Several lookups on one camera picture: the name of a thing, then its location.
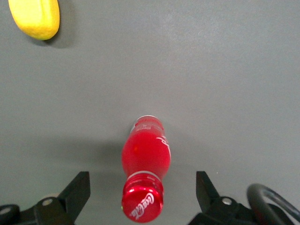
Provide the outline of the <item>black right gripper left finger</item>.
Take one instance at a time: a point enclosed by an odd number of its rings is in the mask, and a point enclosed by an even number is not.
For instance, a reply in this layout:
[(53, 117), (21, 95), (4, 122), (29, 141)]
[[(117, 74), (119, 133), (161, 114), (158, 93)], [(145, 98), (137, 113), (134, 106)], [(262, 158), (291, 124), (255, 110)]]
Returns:
[(47, 197), (20, 213), (22, 225), (73, 225), (90, 197), (90, 174), (79, 172), (57, 197)]

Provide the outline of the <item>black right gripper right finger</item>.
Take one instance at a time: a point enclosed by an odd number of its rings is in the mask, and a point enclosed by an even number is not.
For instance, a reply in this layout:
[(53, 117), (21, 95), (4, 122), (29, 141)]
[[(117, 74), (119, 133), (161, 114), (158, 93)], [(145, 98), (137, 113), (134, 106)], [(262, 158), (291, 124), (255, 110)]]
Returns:
[(190, 225), (254, 225), (253, 212), (228, 196), (220, 196), (204, 171), (196, 172), (196, 197), (201, 209)]

